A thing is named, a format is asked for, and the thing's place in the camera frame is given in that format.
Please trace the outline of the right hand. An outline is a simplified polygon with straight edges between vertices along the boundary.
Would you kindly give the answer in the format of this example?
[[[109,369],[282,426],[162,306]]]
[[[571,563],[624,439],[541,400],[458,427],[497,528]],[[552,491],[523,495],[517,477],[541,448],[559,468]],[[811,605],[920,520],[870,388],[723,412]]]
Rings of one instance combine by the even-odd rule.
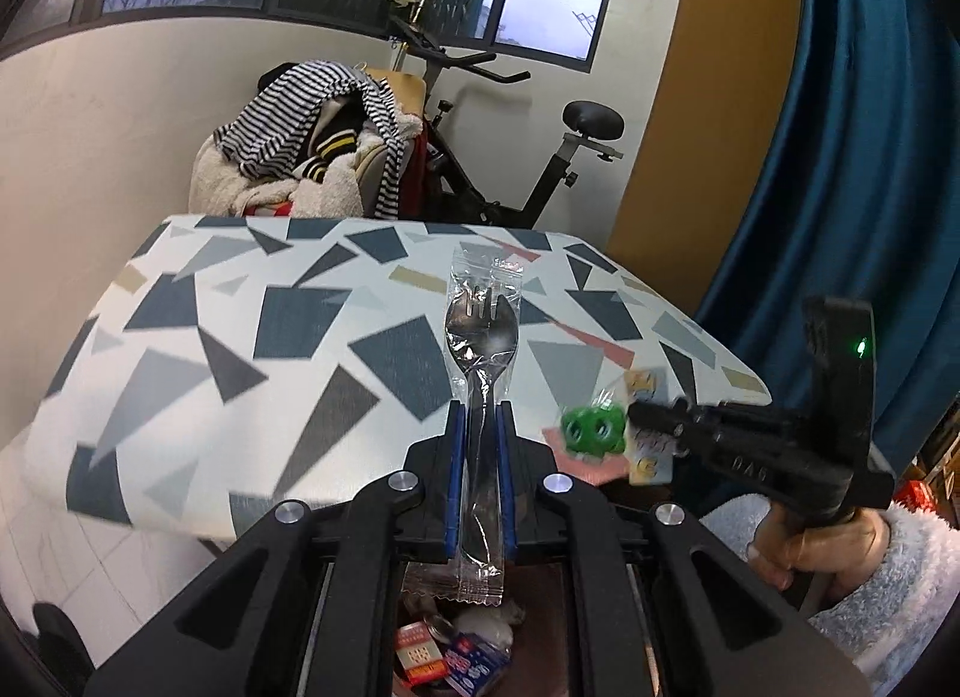
[[[787,590],[799,572],[823,573],[828,598],[841,599],[874,575],[889,544],[889,525],[875,510],[858,510],[832,527],[802,528],[773,502],[748,544],[747,564],[777,590]]]

